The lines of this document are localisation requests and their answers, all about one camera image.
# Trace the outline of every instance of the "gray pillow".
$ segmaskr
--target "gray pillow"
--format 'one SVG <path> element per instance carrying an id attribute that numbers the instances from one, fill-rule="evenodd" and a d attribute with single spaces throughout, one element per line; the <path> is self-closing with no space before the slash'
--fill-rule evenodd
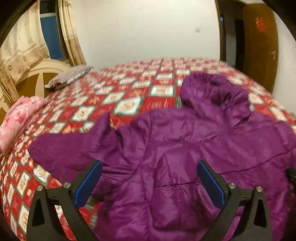
<path id="1" fill-rule="evenodd" d="M 67 71 L 63 71 L 56 75 L 54 78 L 52 78 L 48 84 L 44 85 L 44 88 L 51 89 L 55 88 L 56 90 L 61 89 L 70 83 L 78 80 L 80 77 L 87 74 L 91 69 L 93 69 L 93 66 L 87 66 L 87 65 L 77 65 L 72 67 L 71 69 Z"/>

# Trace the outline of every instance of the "headboard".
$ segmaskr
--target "headboard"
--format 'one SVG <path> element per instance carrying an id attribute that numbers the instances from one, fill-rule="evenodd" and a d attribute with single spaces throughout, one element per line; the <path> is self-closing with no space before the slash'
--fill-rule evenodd
<path id="1" fill-rule="evenodd" d="M 40 96 L 46 97 L 50 92 L 44 88 L 54 76 L 65 70 L 68 70 L 70 65 L 54 59 L 43 59 L 32 68 L 24 73 L 16 85 L 19 96 Z M 6 115 L 8 109 L 13 105 L 7 95 L 2 93 L 0 89 L 0 124 Z"/>

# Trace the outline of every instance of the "blue gripper pad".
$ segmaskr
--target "blue gripper pad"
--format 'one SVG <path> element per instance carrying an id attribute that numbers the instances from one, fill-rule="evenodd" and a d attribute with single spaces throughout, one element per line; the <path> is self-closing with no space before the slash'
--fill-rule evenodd
<path id="1" fill-rule="evenodd" d="M 88 198 L 94 190 L 94 187 L 102 175 L 102 171 L 103 165 L 100 161 L 97 161 L 81 184 L 78 186 L 74 195 L 74 204 L 77 208 L 85 206 Z"/>
<path id="2" fill-rule="evenodd" d="M 197 164 L 197 175 L 206 189 L 215 207 L 222 209 L 225 205 L 224 192 L 215 178 L 200 161 Z"/>

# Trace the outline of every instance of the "blue window pane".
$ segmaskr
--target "blue window pane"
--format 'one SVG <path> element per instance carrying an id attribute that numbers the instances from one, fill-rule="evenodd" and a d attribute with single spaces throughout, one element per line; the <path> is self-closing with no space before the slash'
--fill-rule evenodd
<path id="1" fill-rule="evenodd" d="M 57 33 L 56 17 L 41 18 L 41 28 L 52 59 L 62 59 L 63 53 Z"/>

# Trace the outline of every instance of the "silver screw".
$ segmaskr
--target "silver screw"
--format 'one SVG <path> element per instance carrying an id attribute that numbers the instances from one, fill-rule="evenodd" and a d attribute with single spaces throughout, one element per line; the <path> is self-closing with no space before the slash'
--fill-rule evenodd
<path id="1" fill-rule="evenodd" d="M 64 183 L 63 187 L 64 188 L 69 188 L 71 186 L 71 183 Z"/>
<path id="2" fill-rule="evenodd" d="M 37 189 L 36 189 L 36 190 L 37 190 L 38 192 L 40 192 L 40 191 L 42 191 L 42 189 L 43 189 L 43 186 L 42 186 L 42 185 L 40 185 L 40 186 L 38 186 L 38 187 L 37 187 Z"/>
<path id="3" fill-rule="evenodd" d="M 257 190 L 258 192 L 262 192 L 262 191 L 263 191 L 262 187 L 256 187 L 256 190 Z"/>
<path id="4" fill-rule="evenodd" d="M 230 189 L 236 189 L 237 187 L 234 183 L 229 183 L 228 186 Z"/>

